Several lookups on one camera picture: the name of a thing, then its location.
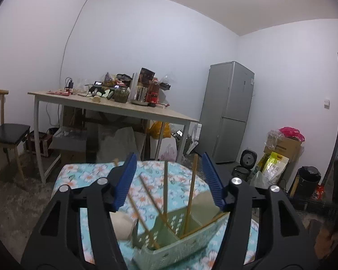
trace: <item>pink plastic bag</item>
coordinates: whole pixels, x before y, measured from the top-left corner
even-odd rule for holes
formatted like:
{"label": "pink plastic bag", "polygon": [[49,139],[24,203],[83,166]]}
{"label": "pink plastic bag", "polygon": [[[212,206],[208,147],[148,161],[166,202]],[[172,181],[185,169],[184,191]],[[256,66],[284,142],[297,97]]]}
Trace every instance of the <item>pink plastic bag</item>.
{"label": "pink plastic bag", "polygon": [[304,142],[305,138],[302,134],[300,134],[298,129],[294,129],[292,127],[283,127],[279,129],[285,137],[296,137],[299,141]]}

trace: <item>chair leg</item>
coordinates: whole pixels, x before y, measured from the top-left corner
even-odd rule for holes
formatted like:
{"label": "chair leg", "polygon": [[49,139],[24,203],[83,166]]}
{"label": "chair leg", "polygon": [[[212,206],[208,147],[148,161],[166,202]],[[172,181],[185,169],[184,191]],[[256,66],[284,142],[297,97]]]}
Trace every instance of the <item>chair leg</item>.
{"label": "chair leg", "polygon": [[20,164],[19,153],[18,153],[18,148],[17,147],[14,148],[14,153],[15,153],[16,162],[18,164],[18,170],[19,170],[19,172],[21,174],[21,177],[23,178],[24,185],[26,186],[26,180],[25,180],[23,169],[22,169],[21,164]]}
{"label": "chair leg", "polygon": [[32,169],[35,169],[35,164],[34,164],[34,158],[33,158],[33,150],[31,148],[31,138],[30,138],[30,131],[28,132],[28,149],[29,149],[29,154],[30,154],[30,162],[31,162],[31,166]]}
{"label": "chair leg", "polygon": [[7,148],[3,148],[3,151],[6,154],[7,164],[10,164],[9,152],[7,151]]}

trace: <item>flower pattern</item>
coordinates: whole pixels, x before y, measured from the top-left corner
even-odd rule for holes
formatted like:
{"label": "flower pattern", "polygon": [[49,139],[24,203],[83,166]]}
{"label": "flower pattern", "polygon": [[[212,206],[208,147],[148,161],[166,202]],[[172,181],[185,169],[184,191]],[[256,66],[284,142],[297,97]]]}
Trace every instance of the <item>flower pattern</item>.
{"label": "flower pattern", "polygon": [[[65,165],[53,188],[53,195],[59,189],[61,185],[69,185],[72,189],[79,187],[87,187],[98,178],[106,177],[111,169],[114,167],[113,163],[104,164],[68,164]],[[152,192],[152,195],[158,206],[161,207],[163,203],[162,189],[163,189],[163,170],[164,162],[146,161],[137,163],[137,171],[135,172],[134,179],[129,189],[133,200],[135,201],[141,217],[145,220],[148,228],[154,226],[155,218],[158,216],[152,203],[148,199],[143,186],[138,178],[141,174],[145,183]],[[188,204],[191,170],[180,165],[179,163],[169,162],[168,164],[169,182],[168,182],[168,210],[178,209]],[[208,185],[199,177],[195,179],[195,191],[194,194],[198,194],[203,191],[209,190]],[[131,215],[133,219],[136,219],[128,200],[119,209],[122,212],[126,212]],[[224,232],[227,223],[220,227],[217,233],[214,235],[208,246],[195,254],[185,258],[184,260],[169,266],[170,270],[207,270],[211,269],[215,261],[215,257],[219,251]],[[94,255],[91,248],[90,241],[90,229],[87,219],[87,209],[80,208],[80,227],[81,227],[81,241],[83,244],[85,260],[94,264]],[[250,237],[248,242],[247,254],[245,257],[245,263],[253,260],[257,248],[258,240],[258,223],[251,221]],[[139,225],[138,233],[142,233],[144,230]],[[137,267],[132,261],[133,249],[128,241],[118,241],[121,253],[124,257],[129,270],[136,270]]]}

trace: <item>glass jar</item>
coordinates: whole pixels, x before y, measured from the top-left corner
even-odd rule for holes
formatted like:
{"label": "glass jar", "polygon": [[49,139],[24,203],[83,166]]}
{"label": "glass jar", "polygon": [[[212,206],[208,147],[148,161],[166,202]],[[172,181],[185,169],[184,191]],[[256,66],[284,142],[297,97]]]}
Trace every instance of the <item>glass jar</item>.
{"label": "glass jar", "polygon": [[114,91],[114,100],[118,103],[126,103],[129,97],[129,90],[125,86],[120,86]]}

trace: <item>chair backrest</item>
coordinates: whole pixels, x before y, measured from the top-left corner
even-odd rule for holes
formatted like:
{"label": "chair backrest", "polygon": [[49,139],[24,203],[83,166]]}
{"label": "chair backrest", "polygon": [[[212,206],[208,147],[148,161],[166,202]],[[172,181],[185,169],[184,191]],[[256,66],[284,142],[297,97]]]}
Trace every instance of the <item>chair backrest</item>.
{"label": "chair backrest", "polygon": [[4,124],[4,101],[5,101],[5,94],[9,94],[7,90],[0,89],[0,122]]}

